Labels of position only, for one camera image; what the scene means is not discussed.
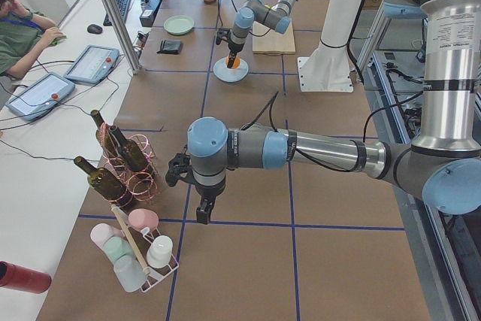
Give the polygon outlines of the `person's hand on desk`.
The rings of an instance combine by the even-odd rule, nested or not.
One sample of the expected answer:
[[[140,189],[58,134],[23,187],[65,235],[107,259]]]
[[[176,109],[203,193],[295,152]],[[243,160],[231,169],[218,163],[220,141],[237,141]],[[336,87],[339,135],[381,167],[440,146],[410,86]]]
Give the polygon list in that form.
[[[57,27],[51,27],[44,31],[40,43],[45,47],[49,47],[52,43],[55,43],[57,39],[63,38],[64,34]]]

